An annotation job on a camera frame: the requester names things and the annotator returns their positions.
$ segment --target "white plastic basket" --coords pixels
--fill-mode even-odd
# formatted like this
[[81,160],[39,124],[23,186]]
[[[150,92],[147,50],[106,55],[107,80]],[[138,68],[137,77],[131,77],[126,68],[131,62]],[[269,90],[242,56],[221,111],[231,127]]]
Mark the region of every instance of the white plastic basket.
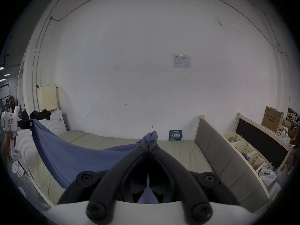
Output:
[[262,165],[259,166],[259,168],[257,168],[257,169],[255,170],[255,172],[258,174],[259,171],[260,171],[263,167],[267,167],[267,168],[268,168],[269,166],[268,166],[267,163],[263,163]]
[[232,144],[240,153],[248,154],[254,151],[252,146],[247,141],[239,141]]
[[250,152],[249,154],[247,154],[247,156],[250,157],[249,163],[254,170],[257,170],[261,165],[265,163],[265,160],[260,158],[255,151]]
[[248,157],[250,157],[249,163],[251,165],[251,167],[254,166],[256,160],[258,159],[258,154],[257,152],[253,151],[247,154]]
[[258,157],[257,160],[254,162],[253,164],[253,169],[257,170],[259,167],[261,167],[263,164],[265,163],[265,160],[263,160],[262,158]]
[[223,134],[223,136],[229,141],[230,138],[234,138],[236,142],[239,141],[244,141],[245,139],[243,139],[240,135],[238,135],[237,133],[225,133]]

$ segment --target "dark blue sign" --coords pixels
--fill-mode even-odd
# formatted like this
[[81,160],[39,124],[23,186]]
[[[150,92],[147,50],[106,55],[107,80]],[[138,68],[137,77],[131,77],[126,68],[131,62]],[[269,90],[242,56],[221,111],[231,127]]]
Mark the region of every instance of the dark blue sign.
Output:
[[181,140],[182,130],[170,130],[169,141]]

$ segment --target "cardboard box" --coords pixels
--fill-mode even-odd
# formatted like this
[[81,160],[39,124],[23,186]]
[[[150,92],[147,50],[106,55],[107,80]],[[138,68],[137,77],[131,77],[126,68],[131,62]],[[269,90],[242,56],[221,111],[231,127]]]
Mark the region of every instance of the cardboard box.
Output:
[[290,121],[288,121],[287,119],[283,119],[283,120],[282,120],[282,125],[283,125],[284,127],[287,127],[289,130],[290,130],[291,127],[292,127],[292,123],[291,123]]
[[293,130],[289,130],[289,137],[293,138],[295,136],[295,132]]
[[277,111],[275,108],[266,107],[262,125],[266,126],[273,132],[278,132],[283,120],[283,112]]

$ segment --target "bolt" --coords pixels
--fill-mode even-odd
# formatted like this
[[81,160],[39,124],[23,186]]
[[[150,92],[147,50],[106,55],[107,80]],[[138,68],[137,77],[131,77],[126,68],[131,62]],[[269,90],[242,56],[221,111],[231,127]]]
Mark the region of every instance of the bolt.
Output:
[[88,207],[86,208],[86,214],[92,218],[103,218],[106,216],[105,207],[97,202],[89,202]]
[[209,204],[198,204],[192,210],[193,217],[198,220],[208,219],[212,215],[212,210]]
[[204,181],[206,182],[214,182],[215,181],[215,178],[213,176],[206,176],[204,178]]
[[84,182],[90,181],[92,178],[93,177],[90,174],[85,174],[81,177],[82,181],[84,181]]

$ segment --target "beige mattress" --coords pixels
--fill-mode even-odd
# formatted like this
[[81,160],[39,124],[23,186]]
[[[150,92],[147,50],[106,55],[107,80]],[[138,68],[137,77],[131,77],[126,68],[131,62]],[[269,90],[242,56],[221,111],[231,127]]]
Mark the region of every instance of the beige mattress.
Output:
[[[137,142],[137,140],[102,137],[77,130],[71,130],[61,138],[77,146],[97,150]],[[157,141],[157,143],[163,150],[176,158],[186,169],[198,173],[212,172],[211,166],[195,141]],[[27,166],[31,178],[44,194],[44,197],[52,204],[57,204],[65,189],[50,175],[39,154],[30,159]]]

